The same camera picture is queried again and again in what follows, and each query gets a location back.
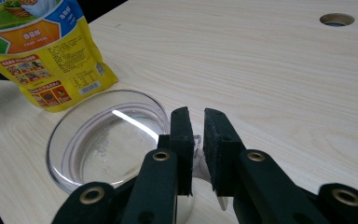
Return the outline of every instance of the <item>table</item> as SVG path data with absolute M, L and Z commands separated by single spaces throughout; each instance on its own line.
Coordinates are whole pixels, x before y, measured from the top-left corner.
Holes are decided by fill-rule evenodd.
M 351 25 L 320 22 L 328 13 Z M 118 76 L 109 90 L 188 106 L 202 134 L 205 107 L 226 113 L 248 148 L 267 152 L 300 187 L 358 189 L 358 1 L 130 0 L 90 26 Z M 65 111 L 28 103 L 0 81 L 0 216 L 49 223 L 68 195 L 48 175 L 48 138 Z M 195 180 L 187 223 L 238 223 Z

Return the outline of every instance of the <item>food package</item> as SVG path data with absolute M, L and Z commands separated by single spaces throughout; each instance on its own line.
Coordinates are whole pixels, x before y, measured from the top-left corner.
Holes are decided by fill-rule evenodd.
M 0 0 L 0 73 L 50 112 L 117 82 L 76 0 Z

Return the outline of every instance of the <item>round hole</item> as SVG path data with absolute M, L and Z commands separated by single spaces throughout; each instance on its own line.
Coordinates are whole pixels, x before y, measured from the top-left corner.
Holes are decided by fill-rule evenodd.
M 139 223 L 142 223 L 142 224 L 153 223 L 154 219 L 155 219 L 154 214 L 151 212 L 142 212 L 138 216 L 138 221 L 139 221 Z
M 155 161 L 166 161 L 170 157 L 170 154 L 166 152 L 156 152 L 153 154 L 153 159 Z
M 333 189 L 333 196 L 340 201 L 349 206 L 358 206 L 358 196 L 351 191 L 345 189 Z
M 92 187 L 84 190 L 80 194 L 80 201 L 83 204 L 97 203 L 104 196 L 104 190 L 101 187 Z
M 354 23 L 354 17 L 342 13 L 330 13 L 322 16 L 319 21 L 328 26 L 347 26 Z
M 248 158 L 251 161 L 263 161 L 265 159 L 264 155 L 259 152 L 249 152 Z
M 308 217 L 302 213 L 295 213 L 293 215 L 293 218 L 295 219 L 295 221 L 297 223 L 300 223 L 300 224 L 313 224 L 314 223 L 310 217 Z

